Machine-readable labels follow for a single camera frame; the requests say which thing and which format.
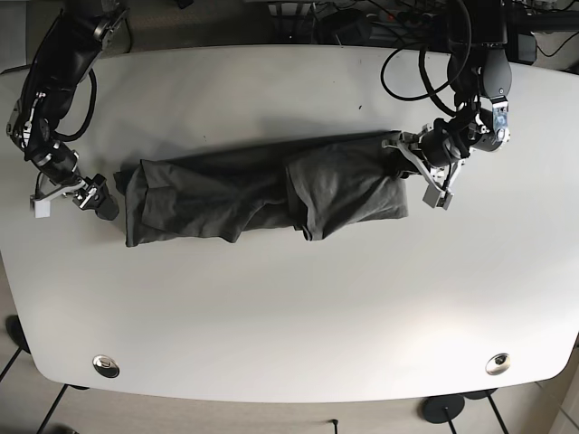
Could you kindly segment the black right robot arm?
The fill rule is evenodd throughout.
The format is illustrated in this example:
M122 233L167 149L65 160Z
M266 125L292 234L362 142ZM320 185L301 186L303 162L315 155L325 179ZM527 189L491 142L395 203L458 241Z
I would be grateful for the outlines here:
M123 1L68 1L59 12L33 57L20 98L6 125L6 134L38 171L31 197L38 218L51 213L52 200L68 196L82 211L105 221L119 215L106 178L82 175L79 155L69 143L87 131L98 91L94 64L126 20ZM58 132L78 85L90 82L85 119L73 134Z

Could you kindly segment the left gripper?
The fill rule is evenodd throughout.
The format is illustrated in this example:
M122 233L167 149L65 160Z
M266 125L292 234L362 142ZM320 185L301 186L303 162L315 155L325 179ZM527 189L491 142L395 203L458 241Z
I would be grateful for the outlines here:
M452 185L466 158L441 125L426 125L420 133L388 131L382 148L392 148L407 161L402 173L421 175L427 183L422 200L431 208L447 210L454 197Z

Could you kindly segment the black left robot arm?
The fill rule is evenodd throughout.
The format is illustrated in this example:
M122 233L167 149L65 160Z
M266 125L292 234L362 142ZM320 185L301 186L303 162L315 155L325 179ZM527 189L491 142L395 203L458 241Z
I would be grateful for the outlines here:
M508 93L512 73L506 47L506 7L501 1L449 1L444 13L451 57L447 80L434 88L426 72L427 49L418 67L425 92L446 119L413 134L395 131L385 147L397 150L403 175L420 174L428 184L423 200L432 208L449 207L451 186L474 150L492 153L510 139Z

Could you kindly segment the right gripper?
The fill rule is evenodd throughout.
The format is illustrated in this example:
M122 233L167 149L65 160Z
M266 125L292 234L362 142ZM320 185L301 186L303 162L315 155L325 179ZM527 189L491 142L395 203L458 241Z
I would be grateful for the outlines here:
M93 178L77 176L72 184L54 185L45 193L43 186L52 181L48 176L39 173L36 178L34 192L30 197L30 206L36 219L51 216L52 202L59 198L68 198L82 211L94 211L102 220L112 222L119 216L119 206L116 198L110 194L106 186L106 178L95 175Z

